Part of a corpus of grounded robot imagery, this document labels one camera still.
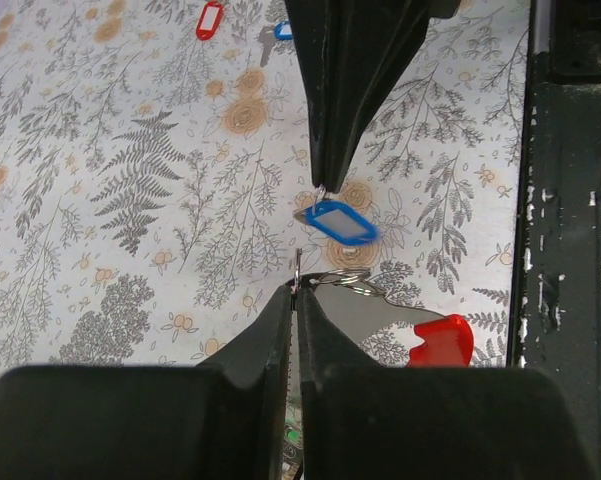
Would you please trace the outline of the red key tag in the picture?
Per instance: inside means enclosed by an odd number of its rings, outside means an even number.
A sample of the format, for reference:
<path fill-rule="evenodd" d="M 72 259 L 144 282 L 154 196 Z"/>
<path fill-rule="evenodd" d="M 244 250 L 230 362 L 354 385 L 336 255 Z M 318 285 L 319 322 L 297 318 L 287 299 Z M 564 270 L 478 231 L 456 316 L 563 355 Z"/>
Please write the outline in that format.
<path fill-rule="evenodd" d="M 219 1 L 205 3 L 195 29 L 199 40 L 208 41 L 213 38 L 222 20 L 223 12 L 224 7 Z"/>

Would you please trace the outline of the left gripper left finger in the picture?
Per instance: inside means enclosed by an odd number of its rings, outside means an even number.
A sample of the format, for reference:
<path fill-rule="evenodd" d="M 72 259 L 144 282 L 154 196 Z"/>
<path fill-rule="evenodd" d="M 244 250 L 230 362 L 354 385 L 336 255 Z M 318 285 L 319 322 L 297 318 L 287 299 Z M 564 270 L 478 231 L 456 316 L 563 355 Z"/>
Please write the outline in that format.
<path fill-rule="evenodd" d="M 0 377 L 0 479 L 277 479 L 292 293 L 193 367 L 39 365 Z"/>

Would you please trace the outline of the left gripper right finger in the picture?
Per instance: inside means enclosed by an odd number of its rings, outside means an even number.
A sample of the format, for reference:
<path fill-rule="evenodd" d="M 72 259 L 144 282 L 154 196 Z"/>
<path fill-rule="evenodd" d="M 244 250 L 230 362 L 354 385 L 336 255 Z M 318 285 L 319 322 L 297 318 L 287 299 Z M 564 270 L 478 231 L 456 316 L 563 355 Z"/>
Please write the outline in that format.
<path fill-rule="evenodd" d="M 308 479 L 594 479 L 559 388 L 519 368 L 385 367 L 297 299 Z"/>

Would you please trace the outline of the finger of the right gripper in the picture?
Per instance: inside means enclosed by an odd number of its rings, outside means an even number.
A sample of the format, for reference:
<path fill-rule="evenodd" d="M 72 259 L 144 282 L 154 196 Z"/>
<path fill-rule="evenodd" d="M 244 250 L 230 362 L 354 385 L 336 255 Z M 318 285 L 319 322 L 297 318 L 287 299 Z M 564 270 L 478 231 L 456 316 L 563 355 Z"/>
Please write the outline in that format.
<path fill-rule="evenodd" d="M 336 188 L 337 172 L 327 142 L 330 120 L 327 102 L 329 2 L 290 0 L 285 6 L 307 100 L 312 182 L 318 188 Z"/>
<path fill-rule="evenodd" d="M 327 191 L 340 191 L 365 129 L 423 44 L 431 19 L 457 1 L 330 1 Z"/>

